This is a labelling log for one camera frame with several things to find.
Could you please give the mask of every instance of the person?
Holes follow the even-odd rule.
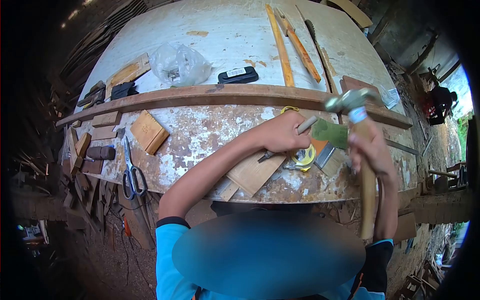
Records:
[[[191,168],[162,196],[156,229],[158,299],[189,300],[193,296],[196,300],[234,299],[201,289],[175,269],[173,246],[190,228],[185,215],[223,175],[256,151],[268,149],[276,153],[310,146],[309,130],[297,133],[304,120],[301,114],[290,110],[243,132]],[[348,143],[352,167],[360,171],[360,162],[366,159],[379,179],[380,200],[373,243],[366,247],[366,261],[357,276],[331,291],[316,295],[317,299],[384,299],[386,292],[386,266],[393,252],[392,238],[397,226],[398,182],[383,134],[370,118],[366,122],[373,139],[367,141],[351,134]]]
[[[436,86],[427,95],[435,108],[435,113],[428,118],[428,123],[431,126],[443,124],[446,116],[450,113],[453,102],[457,101],[457,94],[450,92],[446,87]]]

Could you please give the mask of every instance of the saw blade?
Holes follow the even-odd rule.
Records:
[[[307,25],[308,32],[312,36],[313,41],[316,42],[317,39],[315,38],[315,28],[313,27],[313,23],[307,19],[305,20],[305,25]]]

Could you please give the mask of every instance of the workbench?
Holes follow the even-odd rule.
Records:
[[[131,19],[111,41],[93,68],[80,95],[83,99],[91,86],[104,82],[126,63],[147,52],[153,53],[162,43],[180,43],[200,52],[213,63],[210,77],[202,84],[216,84],[221,72],[252,65],[259,74],[253,84],[285,85],[275,39],[265,3],[279,7],[288,16],[296,34],[309,53],[322,80],[319,84],[303,66],[288,37],[283,37],[293,71],[295,87],[330,92],[315,45],[303,19],[311,19],[316,38],[333,71],[339,92],[340,79],[347,75],[375,85],[380,92],[395,86],[377,53],[363,32],[342,11],[307,0],[287,1],[193,1],[174,2]],[[152,71],[135,80],[137,91],[151,92],[169,88]],[[246,131],[280,113],[282,107],[254,105],[183,106],[150,109],[149,113],[170,133],[154,156],[148,155],[129,128],[140,111],[124,113],[114,130],[125,128],[130,141],[132,163],[145,176],[150,191],[165,193],[188,169]],[[405,115],[401,101],[392,109]],[[306,118],[316,115],[338,123],[335,113],[301,109]],[[93,132],[91,121],[77,128],[77,135]],[[410,129],[377,123],[384,137],[413,147]],[[114,145],[114,160],[104,162],[100,175],[104,180],[121,184],[126,168],[123,139],[92,141],[90,146]],[[414,155],[389,147],[398,171],[399,190],[417,187]],[[219,194],[229,184],[222,178],[205,196],[221,201]],[[313,166],[307,172],[279,168],[265,185],[250,198],[239,189],[230,199],[245,203],[316,203],[359,198],[359,187],[345,164],[337,176],[328,178]]]

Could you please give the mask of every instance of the scissors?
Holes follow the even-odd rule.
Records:
[[[138,167],[132,165],[132,157],[130,156],[130,147],[128,145],[128,138],[126,135],[125,135],[125,162],[127,163],[127,169],[123,173],[123,179],[122,179],[123,195],[125,195],[125,198],[127,198],[128,200],[132,200],[135,197],[135,195],[143,196],[146,193],[147,184],[145,182],[145,177],[142,171]],[[138,181],[137,181],[138,175],[140,175],[140,179],[142,181],[142,186],[143,186],[142,190],[138,188]]]

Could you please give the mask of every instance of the paintbrush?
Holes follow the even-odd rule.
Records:
[[[329,141],[317,141],[312,138],[312,144],[318,153],[313,162],[325,175],[332,177],[338,173],[345,162],[344,156]]]

